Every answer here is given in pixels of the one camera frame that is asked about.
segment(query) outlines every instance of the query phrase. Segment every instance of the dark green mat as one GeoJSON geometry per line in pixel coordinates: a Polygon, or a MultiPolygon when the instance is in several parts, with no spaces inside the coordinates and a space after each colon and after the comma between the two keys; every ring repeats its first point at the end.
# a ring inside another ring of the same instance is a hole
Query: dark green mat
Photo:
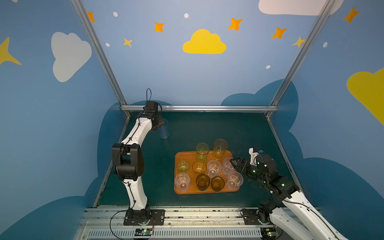
{"type": "MultiPolygon", "coordinates": [[[[248,183],[237,192],[178,195],[174,192],[174,163],[178,152],[194,151],[199,142],[211,149],[216,139],[228,142],[233,157],[250,159],[248,149],[261,146],[277,164],[281,175],[291,176],[273,133],[262,113],[161,113],[169,121],[169,138],[149,132],[142,144],[145,169],[142,176],[145,194],[151,206],[233,206],[257,207],[270,193],[248,183]]],[[[125,136],[135,122],[134,114],[125,136]]],[[[127,191],[111,172],[99,205],[129,205],[127,191]]]]}

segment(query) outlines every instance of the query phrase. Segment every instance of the yellow star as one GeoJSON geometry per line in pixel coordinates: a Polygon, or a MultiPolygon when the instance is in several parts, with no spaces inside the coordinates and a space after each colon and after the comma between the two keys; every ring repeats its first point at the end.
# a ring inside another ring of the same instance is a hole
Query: yellow star
{"type": "Polygon", "coordinates": [[[304,39],[304,40],[301,40],[301,37],[299,37],[299,40],[298,40],[295,44],[292,44],[292,46],[297,45],[297,46],[299,46],[299,48],[300,48],[300,47],[301,47],[301,44],[302,44],[303,42],[305,42],[305,39],[304,39]]]}
{"type": "Polygon", "coordinates": [[[8,52],[9,38],[6,38],[2,44],[0,44],[0,65],[5,61],[10,61],[21,65],[14,57],[8,52]]]}
{"type": "Polygon", "coordinates": [[[276,29],[276,33],[275,35],[272,37],[272,38],[280,38],[283,36],[283,33],[287,30],[288,28],[286,29],[280,29],[280,28],[277,28],[276,29]]]}
{"type": "Polygon", "coordinates": [[[95,19],[93,18],[93,12],[88,13],[89,20],[96,22],[95,19]]]}
{"type": "Polygon", "coordinates": [[[155,23],[155,31],[160,31],[163,33],[163,25],[164,23],[160,23],[160,24],[155,23]]]}
{"type": "Polygon", "coordinates": [[[236,20],[236,19],[232,18],[232,23],[229,26],[228,30],[235,29],[238,31],[239,30],[239,24],[241,23],[241,21],[243,21],[243,20],[242,19],[236,20]]]}
{"type": "Polygon", "coordinates": [[[360,12],[358,11],[355,11],[354,8],[351,9],[351,11],[349,12],[349,14],[343,19],[343,20],[348,20],[349,23],[352,22],[353,18],[359,14],[360,12]]]}
{"type": "Polygon", "coordinates": [[[125,43],[124,43],[123,45],[129,45],[129,46],[132,48],[132,46],[131,46],[131,42],[132,42],[132,40],[131,40],[131,41],[128,41],[128,40],[126,40],[125,38],[124,38],[124,40],[125,40],[125,43]]]}

